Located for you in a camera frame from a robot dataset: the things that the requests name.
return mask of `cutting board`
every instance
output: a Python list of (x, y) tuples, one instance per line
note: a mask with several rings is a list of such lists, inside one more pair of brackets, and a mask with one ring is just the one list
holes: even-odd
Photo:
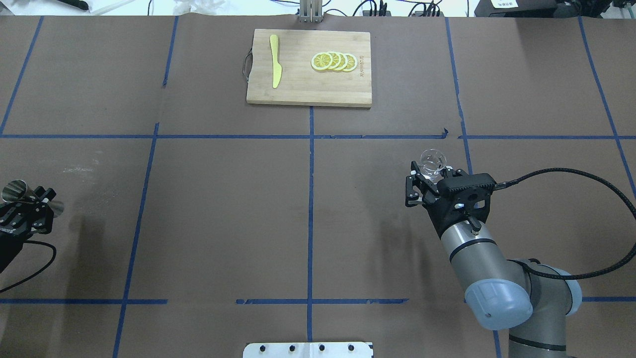
[[(279, 37), (282, 77), (272, 87), (270, 35)], [(318, 52), (355, 55), (351, 72), (316, 71), (311, 66)], [(247, 102), (296, 106), (371, 107), (371, 35), (368, 32), (313, 30), (254, 30), (252, 70)]]

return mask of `white label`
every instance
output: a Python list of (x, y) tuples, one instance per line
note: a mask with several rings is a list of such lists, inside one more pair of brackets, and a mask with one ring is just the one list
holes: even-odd
[(490, 0), (490, 2), (495, 9), (510, 9), (519, 7), (516, 0)]

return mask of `yellow knife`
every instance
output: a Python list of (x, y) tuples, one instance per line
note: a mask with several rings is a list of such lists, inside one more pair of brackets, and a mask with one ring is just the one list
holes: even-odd
[(279, 39), (278, 35), (270, 36), (270, 46), (272, 47), (272, 87), (278, 87), (280, 83), (280, 78), (282, 76), (282, 66), (278, 62), (278, 53), (279, 53)]

